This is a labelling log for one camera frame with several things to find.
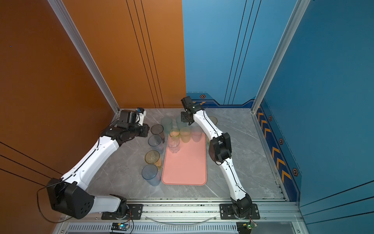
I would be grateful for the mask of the smoky grey glass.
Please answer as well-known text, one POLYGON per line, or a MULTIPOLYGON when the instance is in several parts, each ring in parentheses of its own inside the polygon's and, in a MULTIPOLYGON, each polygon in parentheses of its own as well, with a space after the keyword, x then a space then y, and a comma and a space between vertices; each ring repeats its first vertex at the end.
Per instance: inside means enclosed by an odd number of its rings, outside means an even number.
POLYGON ((158 135, 161 137, 162 142, 165 143, 165 134, 164 134, 164 128, 161 124, 155 124, 151 127, 151 133, 153 135, 158 135))

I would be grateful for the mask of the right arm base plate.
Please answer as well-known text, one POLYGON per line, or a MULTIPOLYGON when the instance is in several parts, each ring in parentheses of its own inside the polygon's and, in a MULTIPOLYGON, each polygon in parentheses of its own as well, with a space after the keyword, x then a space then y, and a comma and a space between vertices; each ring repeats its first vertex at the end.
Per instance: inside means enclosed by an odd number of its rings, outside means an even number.
POLYGON ((252 206, 247 210, 243 211, 233 204, 220 204, 220 218, 222 220, 229 220, 229 219, 252 219, 252 220, 259 220, 260 212, 258 209, 257 204, 253 203, 252 206))

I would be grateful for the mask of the tall yellow glass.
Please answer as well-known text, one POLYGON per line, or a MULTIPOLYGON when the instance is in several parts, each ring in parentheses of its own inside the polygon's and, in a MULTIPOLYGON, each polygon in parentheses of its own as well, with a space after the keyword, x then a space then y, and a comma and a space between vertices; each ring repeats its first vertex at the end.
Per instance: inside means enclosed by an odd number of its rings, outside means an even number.
POLYGON ((217 120, 216 117, 214 117, 214 116, 209 116, 209 119, 211 120, 211 122, 212 122, 214 125, 217 125, 218 120, 217 120))

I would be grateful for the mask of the small green glass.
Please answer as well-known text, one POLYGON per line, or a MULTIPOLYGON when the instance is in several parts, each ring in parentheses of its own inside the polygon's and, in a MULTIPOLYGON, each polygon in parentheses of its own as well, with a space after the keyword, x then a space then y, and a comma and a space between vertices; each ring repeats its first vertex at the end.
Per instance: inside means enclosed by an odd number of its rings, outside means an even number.
POLYGON ((169 132, 169 137, 171 139, 178 139, 180 137, 180 131, 178 128, 172 128, 169 132))

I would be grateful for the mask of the clear short glass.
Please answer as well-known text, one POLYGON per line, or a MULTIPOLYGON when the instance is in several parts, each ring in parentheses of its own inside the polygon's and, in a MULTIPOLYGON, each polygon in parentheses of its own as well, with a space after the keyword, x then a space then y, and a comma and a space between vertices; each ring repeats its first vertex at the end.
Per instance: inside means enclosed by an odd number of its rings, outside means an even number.
POLYGON ((168 138, 168 149, 172 153, 178 153, 180 150, 180 139, 179 136, 169 136, 168 138))

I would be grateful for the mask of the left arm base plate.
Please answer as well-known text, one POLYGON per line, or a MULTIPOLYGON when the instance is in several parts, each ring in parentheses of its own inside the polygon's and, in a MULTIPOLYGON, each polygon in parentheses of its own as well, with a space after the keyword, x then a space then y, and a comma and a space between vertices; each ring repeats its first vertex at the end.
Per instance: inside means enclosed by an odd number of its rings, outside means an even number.
POLYGON ((116 212, 103 212, 102 220, 140 220, 143 212, 143 204, 121 205, 116 212))

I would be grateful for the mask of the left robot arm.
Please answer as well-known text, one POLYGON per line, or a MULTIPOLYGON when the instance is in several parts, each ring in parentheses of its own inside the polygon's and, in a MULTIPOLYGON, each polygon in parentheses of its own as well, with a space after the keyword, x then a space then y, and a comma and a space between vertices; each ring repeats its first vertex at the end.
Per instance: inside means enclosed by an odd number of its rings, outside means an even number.
POLYGON ((115 219, 128 218, 126 198, 119 195, 94 196, 87 188, 104 162, 119 147, 135 137, 147 137, 149 126, 144 123, 146 110, 122 110, 119 118, 101 131, 89 152, 61 178, 52 178, 46 190, 52 210, 75 219, 102 213, 115 219))

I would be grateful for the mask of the yellow-green short glass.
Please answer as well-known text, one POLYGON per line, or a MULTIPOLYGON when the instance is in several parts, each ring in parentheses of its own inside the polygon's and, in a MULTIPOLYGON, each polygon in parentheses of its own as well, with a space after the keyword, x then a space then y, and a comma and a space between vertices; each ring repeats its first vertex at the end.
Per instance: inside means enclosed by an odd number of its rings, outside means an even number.
POLYGON ((190 127, 181 128, 180 138, 184 143, 188 143, 191 140, 191 128, 190 127))

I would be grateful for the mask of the pale pink clear glass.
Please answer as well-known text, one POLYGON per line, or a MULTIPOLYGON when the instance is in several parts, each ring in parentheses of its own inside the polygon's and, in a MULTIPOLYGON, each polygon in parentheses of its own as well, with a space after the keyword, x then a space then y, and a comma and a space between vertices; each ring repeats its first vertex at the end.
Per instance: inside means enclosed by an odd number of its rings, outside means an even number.
POLYGON ((202 134, 203 134, 203 130, 200 126, 192 127, 191 136, 194 142, 199 142, 201 140, 202 134))

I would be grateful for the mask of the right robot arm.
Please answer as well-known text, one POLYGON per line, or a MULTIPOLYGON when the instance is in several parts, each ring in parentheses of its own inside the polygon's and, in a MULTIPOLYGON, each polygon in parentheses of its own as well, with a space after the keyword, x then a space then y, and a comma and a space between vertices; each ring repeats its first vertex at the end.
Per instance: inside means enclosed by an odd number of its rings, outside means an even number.
POLYGON ((229 187, 230 199, 234 214, 239 219, 249 216, 253 202, 250 195, 242 186, 232 160, 232 146, 229 133, 221 131, 209 118, 199 103, 194 103, 191 97, 181 99, 184 111, 181 121, 189 125, 197 123, 210 140, 209 155, 220 168, 229 187))

